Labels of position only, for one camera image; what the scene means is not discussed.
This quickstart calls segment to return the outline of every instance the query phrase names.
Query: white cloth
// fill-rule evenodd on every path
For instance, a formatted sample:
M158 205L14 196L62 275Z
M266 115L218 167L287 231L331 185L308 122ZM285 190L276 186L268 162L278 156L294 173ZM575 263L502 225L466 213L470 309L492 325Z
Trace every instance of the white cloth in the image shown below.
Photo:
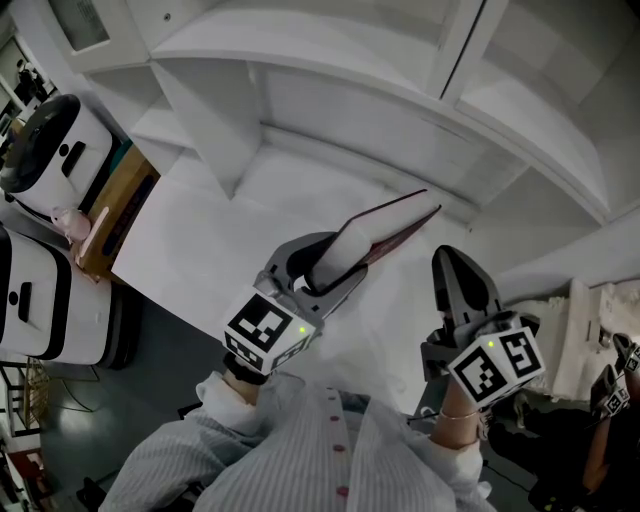
M438 446L375 400L352 447L350 399L333 389L276 374L253 408L214 374L198 395L202 408L133 451L101 511L155 510L196 482L194 511L494 510L478 492L478 443Z

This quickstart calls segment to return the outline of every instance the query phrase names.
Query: gray floor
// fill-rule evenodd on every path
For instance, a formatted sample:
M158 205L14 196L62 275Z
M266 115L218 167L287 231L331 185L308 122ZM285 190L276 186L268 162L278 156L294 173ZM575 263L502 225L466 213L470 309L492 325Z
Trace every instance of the gray floor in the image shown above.
M44 425L42 450L55 501L65 511L85 510L75 499L84 477L100 481L107 489L128 454L161 424L178 419L177 409L197 402L194 387L214 369L221 370L224 349L197 329L150 301L145 301L142 327L133 362L120 371L72 365L49 365L52 376L65 378L68 389L93 413L52 406ZM430 386L424 404L439 409L443 391ZM79 408L61 380L52 383L50 402ZM417 425L428 431L429 424ZM483 454L491 467L509 475L529 489L535 479L516 465L493 454ZM483 480L493 492L489 501L500 512L529 512L527 493L487 468Z

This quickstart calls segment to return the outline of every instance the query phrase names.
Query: black pants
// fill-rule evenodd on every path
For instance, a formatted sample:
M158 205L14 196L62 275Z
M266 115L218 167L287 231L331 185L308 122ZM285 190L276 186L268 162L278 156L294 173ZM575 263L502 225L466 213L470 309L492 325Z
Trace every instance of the black pants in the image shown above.
M539 437L512 434L496 424L489 430L489 443L498 455L538 478L575 481L582 478L590 438L585 427L592 422L589 413L579 409L532 411L525 416L525 427Z

